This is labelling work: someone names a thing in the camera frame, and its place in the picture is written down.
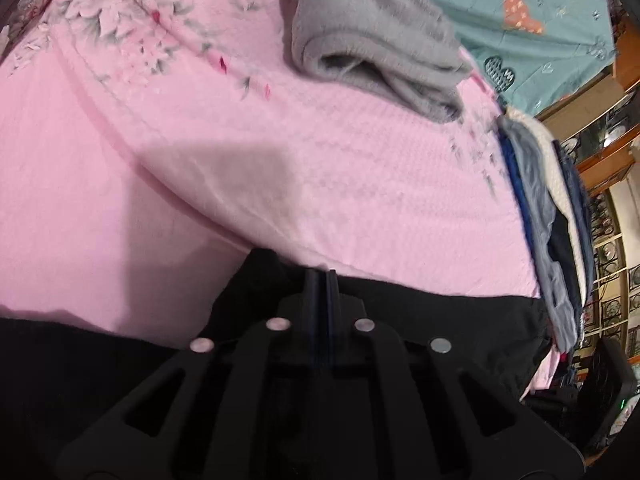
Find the black garment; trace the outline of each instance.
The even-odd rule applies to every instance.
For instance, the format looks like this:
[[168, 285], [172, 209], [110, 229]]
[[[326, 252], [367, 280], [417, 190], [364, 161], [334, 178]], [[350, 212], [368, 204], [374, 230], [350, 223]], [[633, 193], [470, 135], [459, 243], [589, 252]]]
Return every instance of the black garment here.
[[[238, 338], [272, 317], [281, 298], [301, 292], [303, 278], [303, 267], [281, 263], [272, 251], [252, 251], [200, 335], [218, 342]], [[338, 282], [343, 294], [363, 300], [368, 316], [402, 338], [423, 344], [448, 338], [514, 396], [551, 346], [542, 300], [447, 297], [356, 278]], [[58, 323], [0, 319], [0, 472], [12, 463], [20, 472], [2, 478], [48, 478], [39, 467], [52, 466], [66, 444], [174, 354]], [[28, 472], [25, 453], [33, 455]]]
[[571, 245], [571, 238], [569, 238], [569, 222], [557, 207], [556, 219], [551, 225], [551, 237], [547, 247], [551, 259], [558, 262], [562, 269], [569, 302], [574, 308], [575, 325], [579, 329], [580, 317], [582, 316], [582, 300], [580, 298], [578, 274], [575, 269], [574, 248]]

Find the round metal bolt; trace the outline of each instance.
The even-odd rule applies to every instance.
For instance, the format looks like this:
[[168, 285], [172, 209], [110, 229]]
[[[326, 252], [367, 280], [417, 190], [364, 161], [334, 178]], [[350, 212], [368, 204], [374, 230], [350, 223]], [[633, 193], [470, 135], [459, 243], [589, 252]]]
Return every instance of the round metal bolt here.
[[274, 332], [283, 332], [288, 330], [291, 326], [291, 322], [285, 317], [272, 317], [267, 321], [267, 328]]
[[430, 346], [431, 350], [434, 352], [437, 352], [438, 354], [446, 354], [451, 350], [451, 341], [444, 339], [443, 337], [437, 337], [431, 341]]
[[369, 319], [368, 317], [361, 317], [360, 319], [356, 320], [353, 325], [359, 332], [371, 332], [376, 327], [376, 324], [373, 322], [373, 320]]
[[211, 352], [214, 346], [213, 341], [206, 337], [197, 337], [189, 343], [191, 351], [196, 352], [197, 354], [206, 354], [207, 352]]

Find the folded gray cloth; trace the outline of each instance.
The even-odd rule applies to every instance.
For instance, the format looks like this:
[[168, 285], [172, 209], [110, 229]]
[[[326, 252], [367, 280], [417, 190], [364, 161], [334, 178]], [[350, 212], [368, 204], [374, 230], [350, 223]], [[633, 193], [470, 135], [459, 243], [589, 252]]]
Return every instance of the folded gray cloth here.
[[429, 0], [296, 0], [291, 51], [311, 76], [382, 95], [432, 121], [463, 109], [471, 72], [451, 24]]

